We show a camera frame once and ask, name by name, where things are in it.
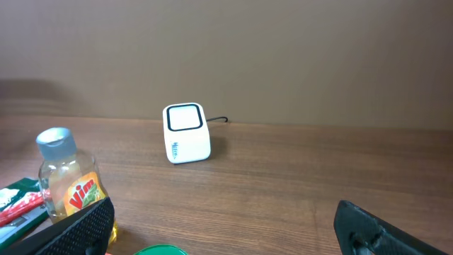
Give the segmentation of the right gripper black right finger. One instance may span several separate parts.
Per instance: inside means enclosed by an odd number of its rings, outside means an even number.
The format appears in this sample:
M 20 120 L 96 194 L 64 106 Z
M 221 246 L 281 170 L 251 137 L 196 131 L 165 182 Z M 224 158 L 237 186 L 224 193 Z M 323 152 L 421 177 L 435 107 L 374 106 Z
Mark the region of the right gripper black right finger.
M 333 227 L 343 254 L 446 255 L 347 200 L 338 203 Z

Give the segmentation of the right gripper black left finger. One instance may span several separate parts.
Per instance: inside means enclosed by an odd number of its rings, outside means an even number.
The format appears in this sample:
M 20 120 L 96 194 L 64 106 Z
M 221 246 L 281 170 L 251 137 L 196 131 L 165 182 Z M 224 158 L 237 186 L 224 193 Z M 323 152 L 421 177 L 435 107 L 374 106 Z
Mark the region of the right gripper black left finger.
M 104 255 L 115 221 L 104 198 L 1 251 L 1 255 Z

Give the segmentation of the yellow Vim liquid bottle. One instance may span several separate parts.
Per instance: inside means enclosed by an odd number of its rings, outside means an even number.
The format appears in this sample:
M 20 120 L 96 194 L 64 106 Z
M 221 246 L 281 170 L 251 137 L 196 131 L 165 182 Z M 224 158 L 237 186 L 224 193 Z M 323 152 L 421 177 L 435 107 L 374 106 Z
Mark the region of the yellow Vim liquid bottle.
M 44 159 L 38 173 L 40 191 L 52 223 L 108 197 L 95 158 L 76 146 L 70 129 L 47 129 L 36 144 Z

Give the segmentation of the green lid jar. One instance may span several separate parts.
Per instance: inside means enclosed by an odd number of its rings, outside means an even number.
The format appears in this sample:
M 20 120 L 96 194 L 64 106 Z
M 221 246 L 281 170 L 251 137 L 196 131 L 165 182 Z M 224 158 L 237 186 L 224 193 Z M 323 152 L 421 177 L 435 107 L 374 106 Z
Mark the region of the green lid jar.
M 134 255 L 188 255 L 188 253 L 171 244 L 157 244 L 144 248 Z

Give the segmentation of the red Nescafe stick sachet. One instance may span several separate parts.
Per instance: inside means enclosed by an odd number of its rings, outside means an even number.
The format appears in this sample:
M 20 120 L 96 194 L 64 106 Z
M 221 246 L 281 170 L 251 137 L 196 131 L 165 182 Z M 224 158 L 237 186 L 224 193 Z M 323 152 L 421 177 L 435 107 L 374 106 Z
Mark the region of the red Nescafe stick sachet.
M 26 193 L 24 197 L 12 205 L 7 206 L 5 210 L 1 211 L 1 226 L 3 227 L 19 216 L 28 213 L 38 206 L 41 206 L 43 203 L 44 199 L 40 192 Z

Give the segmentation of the green snack packet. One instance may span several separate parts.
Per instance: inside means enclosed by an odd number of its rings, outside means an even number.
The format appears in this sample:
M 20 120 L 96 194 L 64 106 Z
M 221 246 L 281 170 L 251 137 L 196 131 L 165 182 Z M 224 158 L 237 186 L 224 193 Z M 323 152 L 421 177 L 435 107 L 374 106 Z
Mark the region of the green snack packet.
M 12 205 L 29 192 L 40 192 L 39 181 L 31 178 L 22 178 L 1 189 L 1 211 Z M 1 250 L 11 246 L 21 239 L 29 230 L 38 226 L 48 218 L 44 203 L 41 206 L 19 216 L 10 223 L 1 226 Z

